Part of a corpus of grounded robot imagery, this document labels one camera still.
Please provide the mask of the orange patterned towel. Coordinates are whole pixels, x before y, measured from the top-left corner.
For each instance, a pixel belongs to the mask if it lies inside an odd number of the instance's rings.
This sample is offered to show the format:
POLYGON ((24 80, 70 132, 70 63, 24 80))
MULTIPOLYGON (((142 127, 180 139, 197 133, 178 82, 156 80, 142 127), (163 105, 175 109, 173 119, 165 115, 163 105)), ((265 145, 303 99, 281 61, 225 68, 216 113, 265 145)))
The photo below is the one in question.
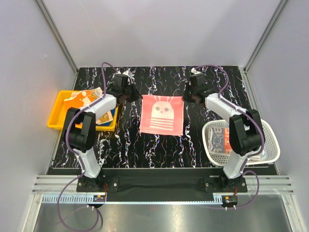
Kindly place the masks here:
MULTIPOLYGON (((64 108, 68 110, 69 108, 83 108, 94 100, 98 99, 103 94, 103 91, 100 87, 90 90, 82 90, 79 92, 72 92, 70 98, 64 100, 64 108)), ((111 111, 108 111, 102 115, 97 121, 96 124, 101 126, 105 123, 113 121, 113 116, 111 111)))

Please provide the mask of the pink white towel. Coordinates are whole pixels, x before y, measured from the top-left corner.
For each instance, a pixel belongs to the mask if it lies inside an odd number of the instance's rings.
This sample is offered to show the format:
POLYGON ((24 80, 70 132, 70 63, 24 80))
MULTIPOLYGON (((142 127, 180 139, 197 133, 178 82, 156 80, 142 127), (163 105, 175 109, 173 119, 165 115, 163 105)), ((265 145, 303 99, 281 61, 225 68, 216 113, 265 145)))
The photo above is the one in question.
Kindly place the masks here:
POLYGON ((184 102, 181 96, 143 95, 140 132, 183 136, 184 102))

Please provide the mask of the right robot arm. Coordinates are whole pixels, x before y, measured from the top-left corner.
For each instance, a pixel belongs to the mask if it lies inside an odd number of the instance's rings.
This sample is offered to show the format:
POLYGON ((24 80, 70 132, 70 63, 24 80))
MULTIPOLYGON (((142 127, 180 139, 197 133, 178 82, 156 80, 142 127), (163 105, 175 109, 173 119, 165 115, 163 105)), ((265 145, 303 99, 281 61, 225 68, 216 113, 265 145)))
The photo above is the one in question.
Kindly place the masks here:
POLYGON ((241 108, 207 87, 202 73, 189 76, 183 100, 203 105, 228 122, 232 152, 217 185, 223 191, 231 191, 240 182, 249 158, 264 150, 265 136, 258 111, 241 108))

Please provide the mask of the multicolour rabbit letter towel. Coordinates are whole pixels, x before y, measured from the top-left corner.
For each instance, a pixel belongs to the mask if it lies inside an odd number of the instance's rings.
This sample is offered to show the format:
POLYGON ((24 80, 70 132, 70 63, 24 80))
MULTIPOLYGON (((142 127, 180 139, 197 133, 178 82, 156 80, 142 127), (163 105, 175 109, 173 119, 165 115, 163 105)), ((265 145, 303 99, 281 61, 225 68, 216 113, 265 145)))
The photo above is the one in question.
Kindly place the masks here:
POLYGON ((232 148, 229 142, 229 128, 211 127, 208 129, 208 150, 215 155, 230 155, 232 148))

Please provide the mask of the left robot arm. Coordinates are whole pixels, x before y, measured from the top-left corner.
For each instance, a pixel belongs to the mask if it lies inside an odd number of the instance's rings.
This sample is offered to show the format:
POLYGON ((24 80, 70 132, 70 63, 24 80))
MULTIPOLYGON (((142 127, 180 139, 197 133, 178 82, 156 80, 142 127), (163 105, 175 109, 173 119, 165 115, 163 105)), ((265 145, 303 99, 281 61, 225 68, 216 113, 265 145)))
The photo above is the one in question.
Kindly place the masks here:
POLYGON ((131 71, 125 71, 117 73, 114 83, 96 100, 86 106, 67 110, 61 137, 67 148, 75 154, 81 166, 78 178, 87 188, 100 191, 104 187, 103 173, 93 149, 96 121, 124 102, 134 102, 141 98, 132 80, 131 71))

